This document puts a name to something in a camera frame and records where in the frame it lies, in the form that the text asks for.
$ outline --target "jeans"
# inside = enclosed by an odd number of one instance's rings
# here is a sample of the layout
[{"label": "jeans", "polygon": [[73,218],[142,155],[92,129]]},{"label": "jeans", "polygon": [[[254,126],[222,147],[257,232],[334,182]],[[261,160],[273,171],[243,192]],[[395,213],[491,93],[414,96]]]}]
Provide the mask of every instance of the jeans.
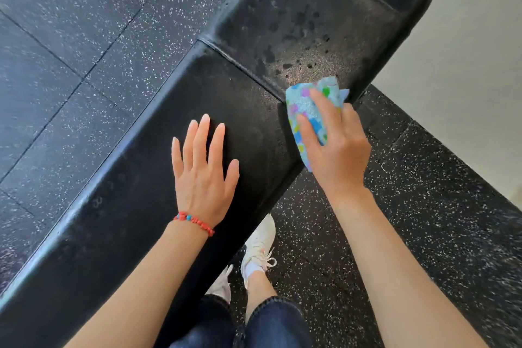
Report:
[{"label": "jeans", "polygon": [[[206,295],[199,302],[195,325],[169,348],[232,348],[234,336],[228,304],[218,296]],[[274,296],[252,312],[242,346],[312,348],[312,339],[297,306],[285,297]]]}]

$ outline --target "beaded bracelet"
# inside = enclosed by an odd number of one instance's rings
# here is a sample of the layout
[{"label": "beaded bracelet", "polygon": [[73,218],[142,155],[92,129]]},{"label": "beaded bracelet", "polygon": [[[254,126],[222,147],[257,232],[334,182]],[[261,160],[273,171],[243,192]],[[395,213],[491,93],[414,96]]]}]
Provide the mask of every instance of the beaded bracelet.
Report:
[{"label": "beaded bracelet", "polygon": [[205,222],[202,222],[197,217],[189,215],[186,212],[180,212],[175,217],[174,220],[187,220],[188,222],[197,224],[199,227],[201,227],[203,230],[205,230],[208,233],[209,237],[212,237],[214,235],[214,230],[211,229],[211,227],[206,224]]}]

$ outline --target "black padded bench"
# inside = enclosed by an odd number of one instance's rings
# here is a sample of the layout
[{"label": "black padded bench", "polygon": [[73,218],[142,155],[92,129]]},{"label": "black padded bench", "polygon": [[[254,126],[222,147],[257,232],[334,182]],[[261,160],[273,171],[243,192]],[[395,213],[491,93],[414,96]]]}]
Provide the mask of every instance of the black padded bench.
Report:
[{"label": "black padded bench", "polygon": [[176,295],[158,346],[302,169],[284,89],[336,75],[355,101],[431,0],[228,0],[0,300],[0,345],[59,347],[175,215],[170,144],[191,119],[224,122],[241,178]]}]

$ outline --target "foot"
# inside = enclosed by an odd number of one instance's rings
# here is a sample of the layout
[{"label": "foot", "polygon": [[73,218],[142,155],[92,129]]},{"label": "foot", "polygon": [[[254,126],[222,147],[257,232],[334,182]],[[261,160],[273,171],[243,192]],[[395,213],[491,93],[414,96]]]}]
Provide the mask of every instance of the foot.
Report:
[{"label": "foot", "polygon": [[230,265],[225,267],[225,269],[219,274],[218,278],[214,281],[211,287],[208,288],[205,294],[214,294],[216,296],[221,297],[228,304],[230,304],[231,293],[230,293],[230,283],[228,282],[228,276],[232,272],[234,266]]},{"label": "foot", "polygon": [[276,223],[274,223],[272,215],[269,213],[245,243],[246,252],[241,263],[241,275],[245,281],[246,288],[248,277],[252,273],[252,269],[258,269],[264,272],[268,270],[269,267],[273,267],[277,264],[276,259],[271,257],[272,252],[270,251],[275,238]]}]

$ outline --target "colorful patterned cloth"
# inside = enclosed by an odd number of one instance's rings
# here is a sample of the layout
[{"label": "colorful patterned cloth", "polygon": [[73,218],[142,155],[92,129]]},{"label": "colorful patterned cloth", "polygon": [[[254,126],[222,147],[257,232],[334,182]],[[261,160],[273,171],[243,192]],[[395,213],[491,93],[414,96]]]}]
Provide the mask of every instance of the colorful patterned cloth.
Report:
[{"label": "colorful patterned cloth", "polygon": [[310,167],[310,162],[306,155],[306,149],[303,145],[303,139],[301,138],[301,132],[299,131],[296,115],[302,114],[310,121],[321,145],[326,144],[328,137],[319,110],[317,110],[315,103],[310,98],[310,88],[316,88],[321,91],[339,109],[343,107],[343,102],[348,96],[349,90],[339,89],[335,77],[325,77],[315,83],[299,83],[293,85],[286,91],[288,121],[290,121],[290,126],[292,127],[292,132],[299,153],[301,154],[301,159],[307,169],[311,172],[312,168]]}]

